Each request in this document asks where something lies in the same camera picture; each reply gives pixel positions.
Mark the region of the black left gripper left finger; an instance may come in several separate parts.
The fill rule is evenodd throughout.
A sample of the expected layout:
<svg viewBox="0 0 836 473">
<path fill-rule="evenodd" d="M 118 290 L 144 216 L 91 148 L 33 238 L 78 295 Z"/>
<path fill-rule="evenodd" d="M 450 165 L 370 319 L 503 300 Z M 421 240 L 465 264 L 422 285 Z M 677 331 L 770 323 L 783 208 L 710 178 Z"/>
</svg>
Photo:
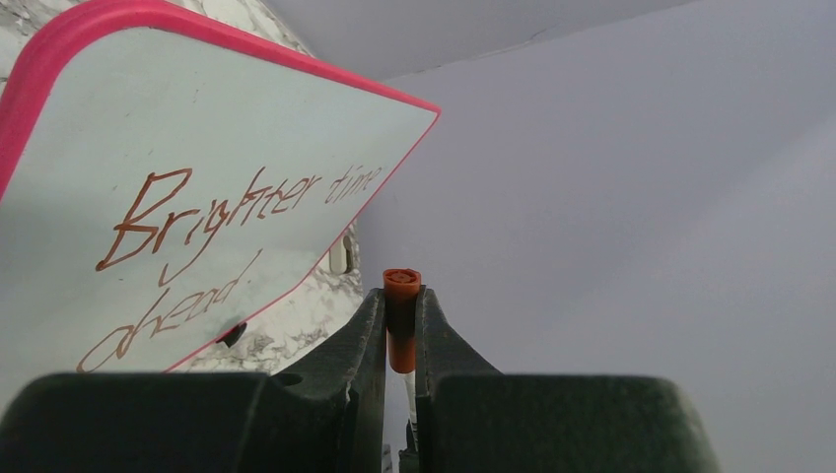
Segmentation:
<svg viewBox="0 0 836 473">
<path fill-rule="evenodd" d="M 378 472 L 384 302 L 276 374 L 57 373 L 1 422 L 5 472 Z"/>
</svg>

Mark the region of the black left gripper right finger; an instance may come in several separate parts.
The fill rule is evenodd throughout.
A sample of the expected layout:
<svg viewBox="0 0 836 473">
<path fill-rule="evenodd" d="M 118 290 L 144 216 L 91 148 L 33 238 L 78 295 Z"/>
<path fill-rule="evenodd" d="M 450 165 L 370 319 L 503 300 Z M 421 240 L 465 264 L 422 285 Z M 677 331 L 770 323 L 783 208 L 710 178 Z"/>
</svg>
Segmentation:
<svg viewBox="0 0 836 473">
<path fill-rule="evenodd" d="M 717 472 L 683 390 L 658 377 L 500 372 L 416 302 L 419 465 L 424 472 Z"/>
</svg>

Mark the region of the pink framed whiteboard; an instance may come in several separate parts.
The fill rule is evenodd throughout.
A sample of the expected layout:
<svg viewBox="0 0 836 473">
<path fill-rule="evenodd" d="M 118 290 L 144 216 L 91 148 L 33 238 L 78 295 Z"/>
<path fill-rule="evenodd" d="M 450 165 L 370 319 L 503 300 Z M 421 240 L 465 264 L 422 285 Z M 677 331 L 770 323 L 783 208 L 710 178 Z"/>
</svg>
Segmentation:
<svg viewBox="0 0 836 473">
<path fill-rule="evenodd" d="M 166 372 L 313 272 L 440 116 L 167 1 L 41 27 L 1 97 L 1 401 Z"/>
</svg>

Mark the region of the white brown whiteboard marker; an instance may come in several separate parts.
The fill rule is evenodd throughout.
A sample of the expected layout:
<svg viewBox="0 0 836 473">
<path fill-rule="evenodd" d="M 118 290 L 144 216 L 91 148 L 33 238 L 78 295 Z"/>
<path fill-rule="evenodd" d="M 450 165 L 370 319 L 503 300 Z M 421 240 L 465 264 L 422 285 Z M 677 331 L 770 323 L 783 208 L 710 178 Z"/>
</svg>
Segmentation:
<svg viewBox="0 0 836 473">
<path fill-rule="evenodd" d="M 409 426 L 414 436 L 417 436 L 418 431 L 418 416 L 416 403 L 416 378 L 415 371 L 404 373 L 402 376 L 404 381 L 406 395 L 408 399 L 409 411 Z"/>
</svg>

